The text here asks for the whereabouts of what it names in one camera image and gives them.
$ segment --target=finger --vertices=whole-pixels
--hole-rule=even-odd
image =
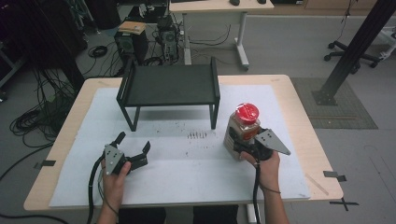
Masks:
[[[256,164],[256,160],[254,159],[254,157],[248,154],[246,151],[241,152],[241,158],[247,160],[252,165]]]
[[[119,173],[119,177],[117,178],[117,182],[119,184],[122,184],[124,182],[125,176],[128,175],[129,170],[131,170],[131,163],[129,161],[127,161],[122,166],[121,171]]]
[[[273,154],[271,155],[270,159],[280,160],[279,153],[277,151],[273,150]]]

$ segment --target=office chair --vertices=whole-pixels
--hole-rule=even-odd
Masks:
[[[341,42],[335,40],[334,42],[330,43],[328,48],[329,49],[334,49],[335,46],[337,46],[338,48],[342,49],[342,50],[347,50],[347,46],[342,44]],[[332,56],[343,56],[344,55],[344,51],[339,51],[339,52],[332,52],[326,56],[324,56],[324,61],[328,62]],[[381,62],[381,59],[368,55],[368,54],[363,54],[361,55],[361,58],[371,61],[372,63],[370,64],[370,67],[375,68],[379,62]],[[355,74],[358,72],[359,68],[361,68],[361,63],[360,61],[357,61],[355,66],[352,67],[352,69],[350,70],[350,74]]]

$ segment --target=white desk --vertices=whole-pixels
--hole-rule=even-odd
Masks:
[[[240,24],[238,37],[235,39],[236,48],[242,65],[248,69],[248,57],[242,44],[246,17],[249,11],[262,11],[274,8],[270,0],[266,4],[259,4],[257,0],[240,0],[239,6],[231,5],[229,0],[207,0],[186,3],[171,3],[169,10],[181,13],[184,22],[184,63],[191,64],[190,41],[188,27],[195,24]]]
[[[338,181],[335,178],[327,178],[322,173],[323,171],[331,171],[332,167],[287,76],[220,76],[219,83],[271,85],[288,126],[290,139],[303,168],[305,181],[311,195],[310,200],[334,200],[343,196]],[[47,160],[56,161],[56,163],[54,166],[45,166],[41,169],[25,201],[24,208],[26,210],[51,209],[49,207],[50,199],[56,188],[59,174],[67,154],[74,144],[81,122],[90,108],[96,90],[119,86],[120,78],[89,79],[84,83],[47,157]]]

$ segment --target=red cap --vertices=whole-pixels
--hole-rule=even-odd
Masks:
[[[259,117],[259,109],[253,104],[243,103],[236,107],[235,115],[240,123],[250,125]]]

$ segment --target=gray carpet floor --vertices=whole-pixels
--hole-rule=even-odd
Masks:
[[[341,42],[348,44],[359,29],[363,18],[348,19]],[[392,19],[389,25],[395,25]],[[290,77],[326,78],[334,69],[337,59],[323,61],[323,56],[332,50],[327,45],[338,38],[343,24],[340,17],[265,17],[249,16],[245,31],[244,46],[250,62],[246,71],[239,65],[239,59],[233,46],[237,36],[237,26],[231,26],[230,37],[221,45],[206,47],[193,45],[193,63],[208,63],[209,57],[216,57],[220,75],[265,75],[285,74]],[[190,27],[191,39],[216,39],[226,34],[227,27],[193,26]],[[113,41],[106,32],[87,33],[89,48],[107,45]],[[379,55],[389,46],[376,40],[367,53]],[[103,74],[110,65],[102,58],[86,77]],[[393,54],[376,68],[361,62],[361,69],[350,75],[347,82],[371,116],[378,129],[345,130],[316,129],[318,139],[334,171],[346,176],[341,186],[346,202],[350,205],[346,211],[343,205],[329,202],[287,202],[286,210],[290,223],[396,223],[396,55]],[[93,59],[87,52],[77,57],[82,73],[93,65]],[[114,63],[112,73],[117,72],[120,63]],[[35,98],[36,82],[29,66],[14,76],[2,88],[7,92],[8,100],[0,104],[0,173],[24,155],[33,151],[26,147],[22,138],[13,135],[8,125],[27,109],[37,104]],[[40,132],[32,133],[25,139],[33,145],[45,143]],[[44,214],[61,217],[69,223],[84,223],[88,210],[47,211],[42,213],[26,212],[23,203],[34,184],[39,170],[34,166],[43,161],[49,150],[41,151],[15,167],[0,183],[0,213],[7,215]],[[191,223],[190,207],[167,208],[168,224]],[[244,206],[240,206],[238,221],[247,223]],[[0,223],[56,223],[42,218],[5,219]]]

